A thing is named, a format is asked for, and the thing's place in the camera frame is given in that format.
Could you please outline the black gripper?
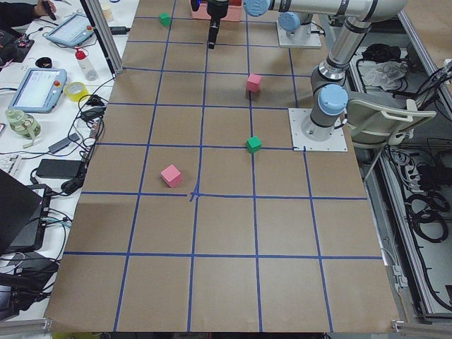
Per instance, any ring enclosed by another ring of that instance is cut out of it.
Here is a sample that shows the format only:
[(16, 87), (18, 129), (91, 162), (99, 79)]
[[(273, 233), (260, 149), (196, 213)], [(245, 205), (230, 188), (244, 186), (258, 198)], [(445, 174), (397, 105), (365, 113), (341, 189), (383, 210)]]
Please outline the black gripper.
[(209, 31), (208, 31), (208, 48), (215, 49), (215, 44), (218, 36), (218, 32), (220, 30), (220, 19), (219, 18), (211, 18)]
[(207, 20), (213, 18), (220, 20), (227, 15), (229, 3), (228, 0), (190, 0), (192, 16), (195, 19)]

